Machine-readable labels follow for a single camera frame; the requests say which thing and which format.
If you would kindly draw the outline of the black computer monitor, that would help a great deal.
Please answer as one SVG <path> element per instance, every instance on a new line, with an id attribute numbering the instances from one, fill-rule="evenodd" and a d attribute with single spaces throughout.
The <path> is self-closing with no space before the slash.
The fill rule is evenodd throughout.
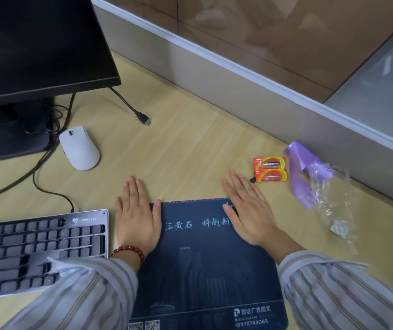
<path id="1" fill-rule="evenodd" d="M 0 105 L 119 85 L 91 0 L 0 0 Z"/>

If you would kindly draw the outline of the grey desk partition panel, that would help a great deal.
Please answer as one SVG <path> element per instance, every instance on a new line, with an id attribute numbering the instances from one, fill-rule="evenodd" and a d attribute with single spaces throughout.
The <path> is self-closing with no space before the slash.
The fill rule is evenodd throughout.
<path id="1" fill-rule="evenodd" d="M 393 200 L 393 138 L 104 0 L 91 0 L 112 51 Z"/>

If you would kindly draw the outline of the clear plastic bag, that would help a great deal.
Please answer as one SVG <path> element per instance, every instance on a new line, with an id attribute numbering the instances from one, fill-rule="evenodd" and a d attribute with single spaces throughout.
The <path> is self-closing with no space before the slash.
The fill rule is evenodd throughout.
<path id="1" fill-rule="evenodd" d="M 352 203 L 355 200 L 352 191 L 351 178 L 346 168 L 329 165 L 333 171 L 333 177 L 323 183 L 313 182 L 313 177 L 309 177 L 314 196 L 316 198 L 316 209 L 321 223 L 329 231 L 334 220 L 345 222 L 351 229 L 348 238 L 342 238 L 332 233 L 346 242 L 348 249 L 353 255 L 358 255 L 356 241 L 358 239 L 355 220 L 353 218 Z"/>

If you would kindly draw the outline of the person's right forearm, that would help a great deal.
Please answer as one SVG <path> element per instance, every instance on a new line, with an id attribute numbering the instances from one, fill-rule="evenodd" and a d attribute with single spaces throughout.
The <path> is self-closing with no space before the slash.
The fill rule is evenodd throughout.
<path id="1" fill-rule="evenodd" d="M 393 289 L 364 265 L 309 250 L 280 262 L 282 293 L 302 330 L 393 330 Z"/>

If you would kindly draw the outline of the person's left forearm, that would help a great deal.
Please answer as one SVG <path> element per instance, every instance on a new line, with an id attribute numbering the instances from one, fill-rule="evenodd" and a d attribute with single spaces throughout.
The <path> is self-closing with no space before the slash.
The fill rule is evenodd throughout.
<path id="1" fill-rule="evenodd" d="M 109 258 L 51 260 L 61 278 L 0 330 L 129 330 L 144 258 L 124 246 Z"/>

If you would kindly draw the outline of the white computer mouse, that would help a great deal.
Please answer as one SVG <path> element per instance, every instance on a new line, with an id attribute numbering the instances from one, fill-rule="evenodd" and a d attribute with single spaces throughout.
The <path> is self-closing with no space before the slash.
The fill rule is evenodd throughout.
<path id="1" fill-rule="evenodd" d="M 76 126 L 62 132 L 59 141 L 74 169 L 87 171 L 98 164 L 100 152 L 83 126 Z"/>

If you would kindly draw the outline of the red yellow battery pack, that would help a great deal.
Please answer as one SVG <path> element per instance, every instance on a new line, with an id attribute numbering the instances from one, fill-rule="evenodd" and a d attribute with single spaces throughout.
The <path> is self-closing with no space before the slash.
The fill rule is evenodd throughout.
<path id="1" fill-rule="evenodd" d="M 285 182 L 288 181 L 289 175 L 285 168 L 262 168 L 254 170 L 256 182 Z"/>
<path id="2" fill-rule="evenodd" d="M 260 157 L 253 159 L 254 170 L 285 169 L 286 166 L 285 157 Z"/>

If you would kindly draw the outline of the person's left hand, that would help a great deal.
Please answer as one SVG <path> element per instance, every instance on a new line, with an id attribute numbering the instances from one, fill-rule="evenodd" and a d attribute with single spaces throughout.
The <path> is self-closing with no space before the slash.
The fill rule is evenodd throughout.
<path id="1" fill-rule="evenodd" d="M 153 227 L 151 200 L 147 188 L 142 181 L 142 205 L 134 211 L 129 210 L 129 177 L 123 185 L 123 216 L 120 224 L 115 223 L 115 236 L 119 247 L 133 246 L 149 255 L 157 246 L 161 231 Z"/>

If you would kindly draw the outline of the dark blue printed mouse pad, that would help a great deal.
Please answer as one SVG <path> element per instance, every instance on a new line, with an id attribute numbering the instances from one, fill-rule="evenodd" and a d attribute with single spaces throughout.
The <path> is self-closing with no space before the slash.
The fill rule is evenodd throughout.
<path id="1" fill-rule="evenodd" d="M 234 230 L 228 198 L 161 204 L 128 330 L 286 330 L 275 261 Z"/>

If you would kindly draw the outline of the purple plastic strip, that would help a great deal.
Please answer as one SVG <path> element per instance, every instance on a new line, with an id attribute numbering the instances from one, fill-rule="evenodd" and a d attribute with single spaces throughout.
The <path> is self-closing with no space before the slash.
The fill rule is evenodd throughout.
<path id="1" fill-rule="evenodd" d="M 312 176 L 313 182 L 323 183 L 333 177 L 334 171 L 298 141 L 292 142 L 284 152 L 289 158 L 292 194 L 307 210 L 311 210 L 316 204 L 315 192 L 302 174 Z"/>

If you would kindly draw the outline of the person's right hand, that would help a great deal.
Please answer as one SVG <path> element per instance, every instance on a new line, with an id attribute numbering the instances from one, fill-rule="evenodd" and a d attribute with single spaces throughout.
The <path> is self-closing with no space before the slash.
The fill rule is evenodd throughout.
<path id="1" fill-rule="evenodd" d="M 222 179 L 221 184 L 239 215 L 240 221 L 230 221 L 236 233 L 247 243 L 270 252 L 272 238 L 279 232 L 271 207 L 269 211 L 256 211 L 252 207 L 252 199 L 243 201 L 237 196 L 232 180 Z"/>

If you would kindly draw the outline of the small white item in bag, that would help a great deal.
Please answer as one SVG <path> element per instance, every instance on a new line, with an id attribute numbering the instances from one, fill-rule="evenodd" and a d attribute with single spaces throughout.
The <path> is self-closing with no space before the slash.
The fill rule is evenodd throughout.
<path id="1" fill-rule="evenodd" d="M 330 230 L 342 238 L 348 238 L 351 231 L 350 227 L 340 220 L 334 220 L 330 226 Z"/>

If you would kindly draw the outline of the black monitor stand base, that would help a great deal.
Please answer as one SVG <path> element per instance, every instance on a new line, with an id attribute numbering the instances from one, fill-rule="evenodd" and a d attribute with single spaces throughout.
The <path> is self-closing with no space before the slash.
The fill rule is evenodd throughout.
<path id="1" fill-rule="evenodd" d="M 0 105 L 0 160 L 50 149 L 55 142 L 54 104 L 51 97 Z"/>

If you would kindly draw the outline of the silver keyboard with dark keys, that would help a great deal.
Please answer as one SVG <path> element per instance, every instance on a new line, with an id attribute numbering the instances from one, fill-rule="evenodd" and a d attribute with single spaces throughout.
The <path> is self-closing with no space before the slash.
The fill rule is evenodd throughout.
<path id="1" fill-rule="evenodd" d="M 53 285 L 51 259 L 107 257 L 108 226 L 106 209 L 0 222 L 0 297 Z"/>

